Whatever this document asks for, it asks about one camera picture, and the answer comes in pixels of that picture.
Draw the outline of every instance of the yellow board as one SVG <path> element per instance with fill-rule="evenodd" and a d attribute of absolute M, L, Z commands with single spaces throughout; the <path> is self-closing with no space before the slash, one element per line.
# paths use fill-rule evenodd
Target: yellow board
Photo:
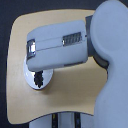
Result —
<path fill-rule="evenodd" d="M 77 111 L 93 114 L 95 99 L 104 86 L 107 73 L 89 58 L 87 63 L 54 70 L 49 85 L 41 91 L 26 83 L 23 61 L 27 34 L 36 27 L 84 20 L 89 10 L 55 10 L 24 15 L 13 24 L 7 63 L 7 115 L 11 124 L 29 122 L 40 116 Z"/>

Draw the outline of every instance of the yellow surface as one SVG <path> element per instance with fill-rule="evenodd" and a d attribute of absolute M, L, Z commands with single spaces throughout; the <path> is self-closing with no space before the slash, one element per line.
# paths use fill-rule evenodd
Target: yellow surface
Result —
<path fill-rule="evenodd" d="M 25 123 L 60 111 L 93 114 L 96 96 L 107 79 L 106 71 L 93 58 L 86 64 L 54 70 L 51 82 L 41 91 L 30 88 L 23 74 L 28 32 L 53 23 L 85 21 L 85 17 L 91 14 L 93 11 L 55 10 L 16 19 L 10 37 L 7 65 L 7 114 L 10 123 Z"/>

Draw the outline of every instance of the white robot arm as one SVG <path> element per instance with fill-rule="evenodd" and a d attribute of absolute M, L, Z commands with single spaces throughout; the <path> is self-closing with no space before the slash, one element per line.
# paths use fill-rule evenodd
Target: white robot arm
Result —
<path fill-rule="evenodd" d="M 87 36 L 83 21 L 33 30 L 27 37 L 28 69 L 39 72 L 86 62 L 89 56 Z M 127 128 L 127 7 L 116 0 L 101 4 L 92 17 L 90 37 L 96 53 L 109 62 L 108 80 L 95 104 L 94 128 Z"/>

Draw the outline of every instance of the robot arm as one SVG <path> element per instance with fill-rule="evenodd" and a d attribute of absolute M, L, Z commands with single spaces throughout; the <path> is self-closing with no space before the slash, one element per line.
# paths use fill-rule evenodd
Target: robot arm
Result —
<path fill-rule="evenodd" d="M 76 65 L 87 59 L 84 21 L 43 26 L 27 36 L 27 65 L 30 71 Z"/>
<path fill-rule="evenodd" d="M 127 128 L 127 7 L 119 1 L 104 2 L 93 15 L 90 31 L 96 52 L 109 61 L 108 80 L 95 104 L 95 128 Z"/>
<path fill-rule="evenodd" d="M 128 9 L 116 0 L 95 11 L 90 36 L 98 55 L 109 62 L 108 80 L 96 100 L 95 128 L 128 127 Z M 30 71 L 70 66 L 87 61 L 85 24 L 72 21 L 33 30 L 27 37 Z"/>

